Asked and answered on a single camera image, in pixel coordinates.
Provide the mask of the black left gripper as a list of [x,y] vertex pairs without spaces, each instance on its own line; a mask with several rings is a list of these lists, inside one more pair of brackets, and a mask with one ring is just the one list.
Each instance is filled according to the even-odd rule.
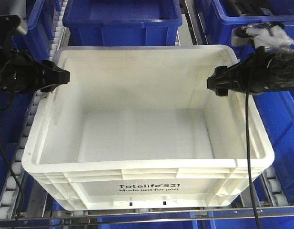
[[27,50],[12,49],[6,56],[0,49],[0,90],[27,94],[41,90],[53,92],[70,81],[70,72],[54,62],[34,60]]

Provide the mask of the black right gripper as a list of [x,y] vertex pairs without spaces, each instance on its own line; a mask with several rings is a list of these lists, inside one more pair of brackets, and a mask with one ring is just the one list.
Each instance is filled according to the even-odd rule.
[[237,65],[216,67],[207,79],[207,89],[216,96],[228,96],[229,91],[253,95],[279,91],[269,69],[274,56],[275,52],[266,52],[264,47],[259,47],[246,60],[240,61],[238,68]]

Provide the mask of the fuzzy grey arm sleeve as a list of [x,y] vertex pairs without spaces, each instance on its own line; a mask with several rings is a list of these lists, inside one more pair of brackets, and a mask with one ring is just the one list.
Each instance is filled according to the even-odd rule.
[[294,91],[294,49],[278,49],[268,70],[271,91]]

